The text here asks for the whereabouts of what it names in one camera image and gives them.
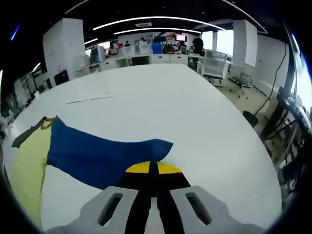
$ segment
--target screen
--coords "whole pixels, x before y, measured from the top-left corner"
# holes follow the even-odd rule
[[[175,39],[179,41],[186,41],[186,36],[181,34],[176,34]]]

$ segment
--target white chair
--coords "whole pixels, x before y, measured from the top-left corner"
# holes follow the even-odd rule
[[[135,45],[132,45],[132,46],[124,46],[122,48],[122,52],[123,52],[123,55],[124,56],[134,56],[135,55],[135,49],[136,49],[136,46]]]
[[[139,51],[141,55],[146,55],[151,53],[151,46],[146,42],[140,42],[138,45]]]
[[[223,87],[221,80],[227,76],[227,54],[205,50],[203,62],[197,62],[197,72],[212,85]]]
[[[238,84],[241,92],[238,95],[238,98],[241,95],[245,94],[243,87],[252,88],[253,86],[253,75],[254,75],[254,67],[248,64],[244,64],[243,67],[231,64],[230,67],[230,79]]]

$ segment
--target black cable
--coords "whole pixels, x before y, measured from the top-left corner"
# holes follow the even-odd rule
[[[285,128],[293,125],[296,122],[296,120],[293,120],[292,122],[290,122],[289,124],[286,124],[284,127],[282,127],[280,130],[278,130],[273,136],[269,137],[267,140],[270,140],[274,137],[276,137],[280,132],[282,132]]]
[[[286,111],[286,112],[285,112],[284,116],[279,120],[279,122],[278,122],[277,125],[275,126],[276,129],[277,129],[283,122],[285,122],[288,113],[289,113],[289,111]]]
[[[269,100],[269,99],[271,98],[271,96],[272,96],[272,93],[273,93],[273,90],[274,90],[274,85],[275,85],[275,82],[276,82],[277,72],[278,72],[279,68],[282,66],[282,63],[283,63],[283,61],[284,61],[284,59],[285,59],[285,56],[286,56],[286,53],[287,53],[287,50],[286,50],[286,43],[284,43],[284,46],[285,46],[285,53],[284,53],[284,56],[283,56],[283,59],[282,59],[280,65],[278,66],[277,70],[275,71],[275,78],[274,78],[274,82],[273,82],[273,86],[272,86],[271,93],[270,93],[270,95],[268,96],[268,99],[265,101],[265,103],[260,107],[259,110],[257,110],[257,112],[255,113],[255,116],[256,116],[256,115],[258,114],[258,112],[265,106],[265,104],[268,102],[268,100]]]

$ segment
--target person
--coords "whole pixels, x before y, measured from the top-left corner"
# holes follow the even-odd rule
[[[129,46],[131,46],[130,43],[126,41],[125,47],[129,47]]]
[[[115,55],[118,53],[119,49],[118,49],[118,46],[115,44],[114,41],[111,41],[110,43],[110,47],[109,47],[109,54],[110,55]]]
[[[193,40],[193,45],[194,45],[194,53],[204,56],[204,53],[203,53],[204,42],[199,36],[197,36]]]

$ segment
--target blue cloth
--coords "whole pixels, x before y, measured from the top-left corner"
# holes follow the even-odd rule
[[[153,43],[152,49],[153,49],[153,54],[161,54],[162,53],[161,43]]]
[[[105,189],[117,185],[134,164],[160,161],[173,143],[152,139],[117,142],[66,126],[58,117],[52,124],[47,163],[90,186]]]

